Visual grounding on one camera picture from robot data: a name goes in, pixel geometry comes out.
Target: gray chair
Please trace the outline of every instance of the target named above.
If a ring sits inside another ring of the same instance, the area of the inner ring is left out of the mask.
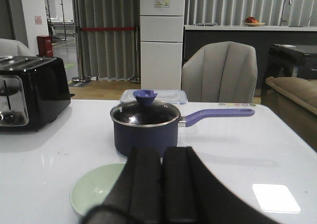
[[[0,56],[35,56],[22,42],[0,38]]]
[[[254,47],[212,43],[184,64],[181,88],[191,102],[251,103],[257,77]]]

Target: saucepan handle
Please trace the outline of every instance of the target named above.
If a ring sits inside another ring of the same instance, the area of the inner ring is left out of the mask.
[[[206,117],[232,117],[232,116],[252,116],[255,113],[253,109],[206,109],[194,112],[182,117],[181,123],[185,126],[192,126],[196,122]]]

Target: black toaster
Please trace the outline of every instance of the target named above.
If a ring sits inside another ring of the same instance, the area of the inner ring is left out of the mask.
[[[69,104],[62,59],[0,57],[0,131],[37,131]]]

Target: wooden floor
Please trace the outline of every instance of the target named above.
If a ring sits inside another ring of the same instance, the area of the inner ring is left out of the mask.
[[[119,100],[126,89],[140,89],[141,84],[127,81],[91,81],[85,87],[69,87],[72,99]],[[260,104],[261,98],[254,97],[253,103]]]

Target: faucet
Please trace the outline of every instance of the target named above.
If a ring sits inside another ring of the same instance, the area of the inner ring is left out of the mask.
[[[287,22],[287,20],[284,20],[285,3],[286,3],[286,0],[284,0],[284,3],[283,3],[282,16],[281,16],[281,20],[280,20],[280,22],[279,22],[279,26],[283,26],[283,22]],[[292,4],[292,1],[291,1],[291,0],[288,0],[288,4],[291,5],[291,4]]]

